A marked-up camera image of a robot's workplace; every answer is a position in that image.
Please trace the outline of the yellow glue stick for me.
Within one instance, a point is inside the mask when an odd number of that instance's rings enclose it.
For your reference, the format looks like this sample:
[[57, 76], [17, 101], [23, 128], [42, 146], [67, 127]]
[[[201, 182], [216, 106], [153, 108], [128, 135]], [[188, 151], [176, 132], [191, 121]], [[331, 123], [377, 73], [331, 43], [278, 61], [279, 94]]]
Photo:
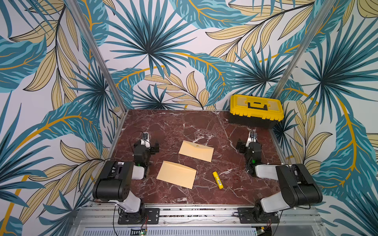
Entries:
[[216, 184], [217, 184], [218, 188], [219, 189], [223, 189], [224, 186], [223, 186], [222, 181], [221, 181], [221, 179], [219, 177], [219, 174], [217, 172], [213, 172], [212, 174], [213, 174], [213, 177], [214, 177], [214, 179], [216, 181]]

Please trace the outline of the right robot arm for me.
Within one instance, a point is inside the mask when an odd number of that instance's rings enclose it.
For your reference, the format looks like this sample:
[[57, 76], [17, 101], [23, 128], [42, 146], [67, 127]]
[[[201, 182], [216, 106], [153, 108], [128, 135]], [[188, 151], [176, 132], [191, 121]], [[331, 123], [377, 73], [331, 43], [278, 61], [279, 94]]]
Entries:
[[244, 154], [247, 172], [252, 177], [275, 180], [280, 189], [269, 197], [257, 200], [254, 207], [238, 208], [240, 223], [279, 223], [280, 211], [304, 205], [311, 207], [322, 202], [322, 192], [303, 164], [264, 164], [259, 142], [244, 143], [238, 140], [236, 148]]

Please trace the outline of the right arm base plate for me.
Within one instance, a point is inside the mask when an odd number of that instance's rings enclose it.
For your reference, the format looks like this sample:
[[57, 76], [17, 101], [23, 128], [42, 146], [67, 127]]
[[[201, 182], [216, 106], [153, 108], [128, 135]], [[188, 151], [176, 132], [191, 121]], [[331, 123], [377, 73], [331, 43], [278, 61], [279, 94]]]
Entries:
[[241, 224], [279, 223], [279, 216], [276, 212], [266, 213], [256, 207], [239, 207], [237, 214]]

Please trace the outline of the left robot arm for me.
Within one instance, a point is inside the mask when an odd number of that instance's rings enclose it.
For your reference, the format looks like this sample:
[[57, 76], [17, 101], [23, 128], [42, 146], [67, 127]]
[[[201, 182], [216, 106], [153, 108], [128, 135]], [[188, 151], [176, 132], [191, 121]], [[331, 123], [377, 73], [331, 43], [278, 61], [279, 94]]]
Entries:
[[146, 208], [143, 201], [131, 191], [133, 180], [147, 177], [152, 154], [159, 152], [159, 144], [151, 146], [149, 141], [134, 144], [134, 161], [107, 161], [93, 188], [93, 198], [113, 203], [119, 214], [119, 225], [157, 225], [159, 208]]

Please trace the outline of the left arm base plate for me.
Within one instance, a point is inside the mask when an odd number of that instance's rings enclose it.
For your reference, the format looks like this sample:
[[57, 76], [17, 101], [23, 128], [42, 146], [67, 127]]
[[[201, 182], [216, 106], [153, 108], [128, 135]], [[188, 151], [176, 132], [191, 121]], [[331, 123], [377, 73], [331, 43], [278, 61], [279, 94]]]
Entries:
[[136, 213], [126, 213], [121, 208], [118, 210], [119, 225], [151, 224], [157, 225], [159, 221], [159, 208], [141, 208]]

